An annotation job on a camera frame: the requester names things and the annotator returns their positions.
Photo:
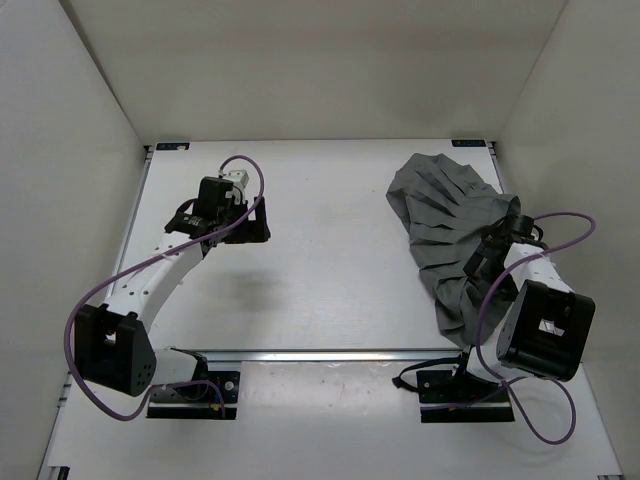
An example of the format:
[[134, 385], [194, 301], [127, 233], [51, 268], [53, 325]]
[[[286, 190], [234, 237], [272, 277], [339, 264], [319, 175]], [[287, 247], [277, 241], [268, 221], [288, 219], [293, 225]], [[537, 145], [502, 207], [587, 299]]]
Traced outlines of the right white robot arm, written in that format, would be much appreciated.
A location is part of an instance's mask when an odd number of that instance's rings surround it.
[[456, 398], [467, 401], [483, 389], [496, 389], [495, 381], [510, 370], [562, 382], [574, 377], [595, 303], [560, 278], [542, 238], [534, 219], [524, 215], [508, 214], [483, 230], [464, 272], [480, 272], [492, 282], [493, 294], [506, 282], [511, 305], [496, 336], [484, 346], [493, 366], [478, 346], [460, 355], [458, 367], [448, 376], [449, 391]]

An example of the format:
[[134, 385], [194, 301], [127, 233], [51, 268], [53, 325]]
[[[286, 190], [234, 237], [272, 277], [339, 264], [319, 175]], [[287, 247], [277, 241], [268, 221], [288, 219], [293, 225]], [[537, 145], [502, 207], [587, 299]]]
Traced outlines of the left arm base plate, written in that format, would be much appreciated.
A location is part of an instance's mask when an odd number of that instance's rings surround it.
[[240, 363], [209, 363], [206, 385], [165, 389], [153, 393], [146, 418], [159, 420], [235, 420], [241, 386]]

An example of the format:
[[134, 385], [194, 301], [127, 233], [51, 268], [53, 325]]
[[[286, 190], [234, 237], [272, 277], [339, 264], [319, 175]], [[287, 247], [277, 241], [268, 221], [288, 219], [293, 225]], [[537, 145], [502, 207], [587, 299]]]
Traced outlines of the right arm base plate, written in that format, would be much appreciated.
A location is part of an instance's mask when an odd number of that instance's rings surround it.
[[422, 424], [510, 423], [509, 395], [498, 383], [466, 371], [462, 355], [405, 367], [392, 384], [418, 396]]

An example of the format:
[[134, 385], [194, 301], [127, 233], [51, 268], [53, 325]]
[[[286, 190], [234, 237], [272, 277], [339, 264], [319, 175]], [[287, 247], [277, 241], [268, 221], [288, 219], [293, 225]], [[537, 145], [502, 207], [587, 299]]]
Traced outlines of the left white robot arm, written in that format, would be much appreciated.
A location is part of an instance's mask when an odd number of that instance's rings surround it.
[[73, 359], [80, 378], [137, 397], [151, 385], [174, 384], [188, 398], [208, 389], [204, 358], [185, 349], [158, 350], [149, 335], [155, 317], [183, 278], [219, 244], [270, 238], [263, 200], [246, 218], [249, 175], [232, 170], [205, 177], [164, 228], [159, 260], [127, 275], [98, 307], [84, 305], [74, 322]]

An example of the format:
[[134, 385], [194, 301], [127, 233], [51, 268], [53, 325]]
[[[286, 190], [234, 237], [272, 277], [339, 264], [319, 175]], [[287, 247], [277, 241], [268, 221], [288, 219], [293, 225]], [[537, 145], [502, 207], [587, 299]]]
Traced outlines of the grey pleated skirt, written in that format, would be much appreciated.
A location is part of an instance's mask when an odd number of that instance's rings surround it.
[[521, 212], [519, 198], [498, 193], [469, 165], [415, 153], [396, 172], [386, 199], [408, 233], [440, 334], [459, 347], [473, 345], [480, 307], [503, 267], [483, 266], [472, 275], [464, 267], [486, 228]]

